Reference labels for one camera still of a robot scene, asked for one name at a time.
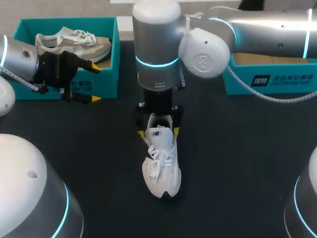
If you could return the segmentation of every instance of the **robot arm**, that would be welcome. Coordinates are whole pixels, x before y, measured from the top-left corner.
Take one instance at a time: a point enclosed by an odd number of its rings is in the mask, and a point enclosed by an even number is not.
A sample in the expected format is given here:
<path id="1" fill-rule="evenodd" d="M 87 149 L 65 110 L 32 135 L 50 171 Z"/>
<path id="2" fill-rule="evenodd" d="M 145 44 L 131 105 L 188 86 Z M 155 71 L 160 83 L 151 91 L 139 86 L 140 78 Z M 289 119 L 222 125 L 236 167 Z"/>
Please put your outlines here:
<path id="1" fill-rule="evenodd" d="M 205 19 L 189 18 L 179 56 L 202 78 L 221 74 L 232 53 L 315 58 L 316 11 L 241 11 L 213 7 Z"/>
<path id="2" fill-rule="evenodd" d="M 0 34 L 0 117 L 6 115 L 15 102 L 14 90 L 6 79 L 41 94 L 48 92 L 47 86 L 61 88 L 63 99 L 86 102 L 90 95 L 74 93 L 70 88 L 78 67 L 94 73 L 101 71 L 90 60 L 80 59 L 75 54 L 45 52 L 39 55 L 35 46 Z"/>
<path id="3" fill-rule="evenodd" d="M 233 53 L 276 57 L 316 58 L 317 10 L 242 11 L 213 7 L 204 17 L 181 13 L 173 0 L 140 0 L 132 10 L 138 80 L 151 113 L 168 114 L 171 94 L 183 88 L 180 68 L 200 78 L 213 78 L 226 68 L 253 94 L 279 103 L 309 99 L 317 91 L 297 99 L 262 95 L 229 68 Z"/>

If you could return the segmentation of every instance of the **silver robot arm segment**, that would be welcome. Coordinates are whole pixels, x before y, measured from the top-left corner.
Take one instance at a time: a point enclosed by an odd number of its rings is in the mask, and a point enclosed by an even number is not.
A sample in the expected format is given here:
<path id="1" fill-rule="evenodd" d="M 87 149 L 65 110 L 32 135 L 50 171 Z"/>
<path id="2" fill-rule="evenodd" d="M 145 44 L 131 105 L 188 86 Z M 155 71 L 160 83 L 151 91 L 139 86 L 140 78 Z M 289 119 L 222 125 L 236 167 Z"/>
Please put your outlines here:
<path id="1" fill-rule="evenodd" d="M 179 55 L 187 68 L 201 78 L 222 73 L 232 53 L 317 57 L 317 44 L 312 44 L 317 40 L 316 10 L 241 11 L 213 7 L 204 19 L 189 21 Z"/>

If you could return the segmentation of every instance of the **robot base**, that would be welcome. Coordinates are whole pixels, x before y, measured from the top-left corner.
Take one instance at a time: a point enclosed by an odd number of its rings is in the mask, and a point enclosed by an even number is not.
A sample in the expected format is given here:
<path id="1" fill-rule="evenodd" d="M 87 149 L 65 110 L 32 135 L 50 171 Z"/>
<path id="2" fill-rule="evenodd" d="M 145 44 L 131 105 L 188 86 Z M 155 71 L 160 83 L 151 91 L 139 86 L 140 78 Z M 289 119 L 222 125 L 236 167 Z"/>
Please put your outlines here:
<path id="1" fill-rule="evenodd" d="M 316 238 L 317 194 L 306 168 L 298 178 L 284 210 L 284 223 L 290 238 Z"/>
<path id="2" fill-rule="evenodd" d="M 0 238 L 81 238 L 75 197 L 30 142 L 0 134 Z"/>

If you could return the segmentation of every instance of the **cardboard box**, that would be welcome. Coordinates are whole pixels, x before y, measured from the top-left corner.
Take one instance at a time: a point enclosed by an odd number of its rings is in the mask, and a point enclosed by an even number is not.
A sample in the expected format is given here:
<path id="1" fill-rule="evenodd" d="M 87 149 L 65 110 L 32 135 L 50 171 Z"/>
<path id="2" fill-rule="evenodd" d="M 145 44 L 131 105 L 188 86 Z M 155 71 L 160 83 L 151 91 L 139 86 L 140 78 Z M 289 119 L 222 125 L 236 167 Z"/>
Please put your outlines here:
<path id="1" fill-rule="evenodd" d="M 120 39 L 115 17 L 21 19 L 13 38 L 34 45 L 36 34 L 54 35 L 63 26 L 112 39 L 111 59 L 98 64 L 102 69 L 101 73 L 95 74 L 79 68 L 72 81 L 72 89 L 75 92 L 101 98 L 116 98 L 119 78 Z M 56 88 L 48 87 L 49 92 L 41 95 L 20 83 L 12 81 L 10 83 L 13 86 L 17 100 L 61 99 L 60 90 Z"/>
<path id="2" fill-rule="evenodd" d="M 262 94 L 310 93 L 317 90 L 315 59 L 280 58 L 236 53 L 230 68 L 248 86 Z M 226 70 L 223 79 L 227 94 L 251 94 Z"/>

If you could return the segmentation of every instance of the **white cable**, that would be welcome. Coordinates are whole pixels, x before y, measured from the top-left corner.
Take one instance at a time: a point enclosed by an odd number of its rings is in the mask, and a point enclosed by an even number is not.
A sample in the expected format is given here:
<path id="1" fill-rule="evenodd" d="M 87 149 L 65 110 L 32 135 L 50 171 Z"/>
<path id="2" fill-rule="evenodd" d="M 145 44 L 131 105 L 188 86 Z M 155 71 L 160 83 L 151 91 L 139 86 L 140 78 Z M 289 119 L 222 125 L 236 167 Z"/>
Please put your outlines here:
<path id="1" fill-rule="evenodd" d="M 265 99 L 265 100 L 269 100 L 271 102 L 276 102 L 276 103 L 297 103 L 300 101 L 304 101 L 310 98 L 313 98 L 314 96 L 317 96 L 317 91 L 314 91 L 310 94 L 307 94 L 303 97 L 300 98 L 292 98 L 292 99 L 278 99 L 278 98 L 272 98 L 272 97 L 268 97 L 266 95 L 263 95 L 259 92 L 257 92 L 256 90 L 252 89 L 251 87 L 249 87 L 247 84 L 245 84 L 233 71 L 232 69 L 227 66 L 228 71 L 230 72 L 230 74 L 234 77 L 235 80 L 238 81 L 238 83 L 240 83 L 245 89 L 247 89 L 249 92 L 253 93 L 254 95 Z"/>
<path id="2" fill-rule="evenodd" d="M 15 79 L 16 81 L 24 84 L 25 86 L 27 86 L 28 88 L 34 90 L 35 92 L 37 92 L 39 90 L 38 87 L 36 87 L 33 84 L 25 81 L 23 78 L 20 78 L 19 76 L 15 75 L 11 71 L 7 70 L 6 68 L 3 68 L 3 67 L 0 66 L 0 71 L 5 73 L 6 75 L 10 76 L 11 78 Z"/>

